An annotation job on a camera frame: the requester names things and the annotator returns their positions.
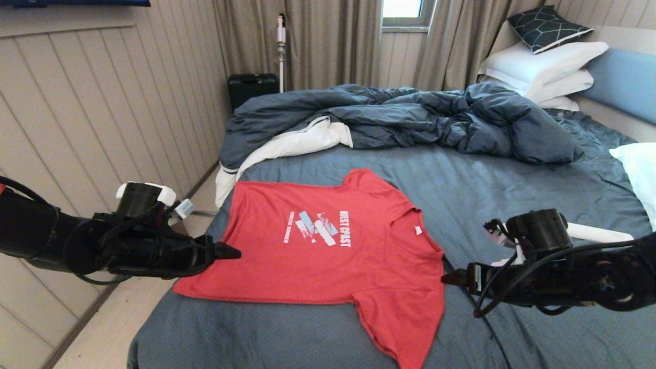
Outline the blue headboard cushion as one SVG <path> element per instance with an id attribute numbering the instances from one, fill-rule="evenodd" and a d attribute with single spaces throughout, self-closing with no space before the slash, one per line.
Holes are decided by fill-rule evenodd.
<path id="1" fill-rule="evenodd" d="M 593 84 L 581 97 L 656 126 L 656 55 L 610 48 L 587 70 Z"/>

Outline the window with grey frame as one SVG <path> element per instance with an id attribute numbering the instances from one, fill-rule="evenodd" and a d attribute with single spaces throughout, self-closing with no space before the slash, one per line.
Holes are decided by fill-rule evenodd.
<path id="1" fill-rule="evenodd" d="M 382 27 L 387 33 L 427 33 L 437 0 L 382 0 Z"/>

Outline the red printed t-shirt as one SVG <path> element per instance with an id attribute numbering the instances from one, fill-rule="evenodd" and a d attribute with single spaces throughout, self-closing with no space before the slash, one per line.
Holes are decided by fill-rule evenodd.
<path id="1" fill-rule="evenodd" d="M 239 181 L 223 243 L 241 251 L 180 279 L 181 296 L 354 304 L 375 346 L 422 369 L 445 308 L 443 251 L 422 211 L 368 169 L 338 186 Z"/>

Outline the dark geometric patterned cushion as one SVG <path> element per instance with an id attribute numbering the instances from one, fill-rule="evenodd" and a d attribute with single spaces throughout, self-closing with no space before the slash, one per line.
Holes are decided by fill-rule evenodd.
<path id="1" fill-rule="evenodd" d="M 554 6 L 525 10 L 507 21 L 534 55 L 578 42 L 593 32 L 593 28 L 567 21 L 556 12 Z"/>

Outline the black suitcase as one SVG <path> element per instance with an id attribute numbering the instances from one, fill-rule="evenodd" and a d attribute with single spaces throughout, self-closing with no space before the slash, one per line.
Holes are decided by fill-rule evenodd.
<path id="1" fill-rule="evenodd" d="M 273 73 L 244 73 L 228 77 L 228 94 L 232 111 L 250 98 L 280 92 L 279 79 Z"/>

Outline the white flat remote control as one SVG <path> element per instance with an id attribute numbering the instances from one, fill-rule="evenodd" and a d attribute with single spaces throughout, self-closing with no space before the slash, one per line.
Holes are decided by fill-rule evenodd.
<path id="1" fill-rule="evenodd" d="M 634 240 L 633 236 L 628 233 L 621 233 L 619 231 L 591 227 L 577 223 L 569 223 L 567 226 L 567 233 L 570 237 L 579 240 L 597 241 L 600 243 Z"/>

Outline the wall-mounted television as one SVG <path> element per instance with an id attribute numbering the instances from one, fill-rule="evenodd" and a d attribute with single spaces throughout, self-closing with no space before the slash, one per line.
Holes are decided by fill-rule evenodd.
<path id="1" fill-rule="evenodd" d="M 0 7 L 44 8 L 58 5 L 150 7 L 151 2 L 150 0 L 0 0 Z"/>

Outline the dark blue crumpled duvet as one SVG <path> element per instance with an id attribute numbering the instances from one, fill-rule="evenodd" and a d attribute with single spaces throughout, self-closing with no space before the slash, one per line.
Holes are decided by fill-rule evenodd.
<path id="1" fill-rule="evenodd" d="M 584 153 L 543 108 L 499 84 L 455 91 L 350 84 L 249 99 L 228 121 L 220 162 L 236 170 L 274 136 L 306 128 L 319 117 L 345 124 L 346 144 L 356 150 L 436 144 L 531 164 L 571 163 Z"/>

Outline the large white pillow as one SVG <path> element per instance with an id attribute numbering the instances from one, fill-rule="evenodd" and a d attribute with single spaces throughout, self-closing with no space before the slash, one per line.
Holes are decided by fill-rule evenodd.
<path id="1" fill-rule="evenodd" d="M 528 46 L 517 43 L 487 57 L 478 74 L 527 93 L 581 70 L 588 61 L 607 50 L 609 44 L 604 42 L 580 42 L 532 54 Z"/>

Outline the white blanket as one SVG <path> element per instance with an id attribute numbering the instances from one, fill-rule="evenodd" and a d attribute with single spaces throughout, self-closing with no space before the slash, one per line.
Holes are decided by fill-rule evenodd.
<path id="1" fill-rule="evenodd" d="M 215 178 L 215 206 L 219 210 L 234 188 L 237 180 L 257 163 L 279 157 L 302 156 L 331 149 L 337 145 L 354 148 L 351 130 L 346 124 L 334 122 L 324 115 L 309 123 L 304 129 L 274 136 L 262 147 L 248 155 L 236 170 L 220 164 Z"/>

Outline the bed with blue sheet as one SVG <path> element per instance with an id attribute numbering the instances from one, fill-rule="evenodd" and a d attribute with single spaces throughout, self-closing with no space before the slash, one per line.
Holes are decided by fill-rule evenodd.
<path id="1" fill-rule="evenodd" d="M 555 208 L 567 220 L 632 234 L 652 229 L 620 161 L 632 140 L 584 114 L 557 113 L 584 155 L 567 165 L 460 154 L 439 146 L 352 150 L 339 145 L 260 162 L 243 180 L 332 186 L 370 168 L 423 210 L 446 268 L 489 263 L 509 250 L 483 223 Z M 629 313 L 600 306 L 557 317 L 500 304 L 473 317 L 474 301 L 448 285 L 425 369 L 656 369 L 656 306 Z M 351 304 L 243 304 L 167 292 L 131 343 L 128 369 L 398 369 L 375 348 Z"/>

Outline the white stick vacuum cleaner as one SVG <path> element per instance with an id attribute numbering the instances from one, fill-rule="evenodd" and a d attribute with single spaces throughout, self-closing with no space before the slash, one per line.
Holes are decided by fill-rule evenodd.
<path id="1" fill-rule="evenodd" d="M 279 13 L 276 27 L 277 60 L 279 64 L 279 93 L 285 91 L 286 27 L 285 14 Z"/>

